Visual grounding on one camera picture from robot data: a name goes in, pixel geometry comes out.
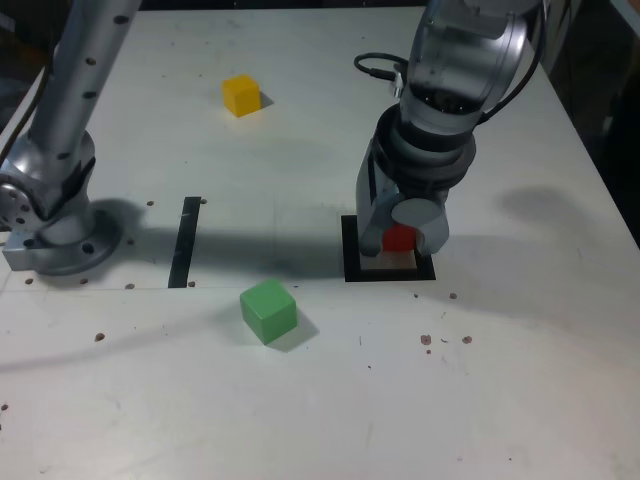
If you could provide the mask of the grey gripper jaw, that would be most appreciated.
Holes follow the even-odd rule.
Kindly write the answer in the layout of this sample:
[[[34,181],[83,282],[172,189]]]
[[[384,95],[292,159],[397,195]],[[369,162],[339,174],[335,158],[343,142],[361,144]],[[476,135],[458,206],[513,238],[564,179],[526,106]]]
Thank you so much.
[[[437,253],[449,238],[444,205],[436,200],[411,198],[398,203],[392,219],[416,230],[416,250],[421,256]]]
[[[383,236],[394,221],[391,211],[400,191],[377,163],[374,142],[370,141],[356,180],[356,220],[359,252],[375,257],[382,251]]]

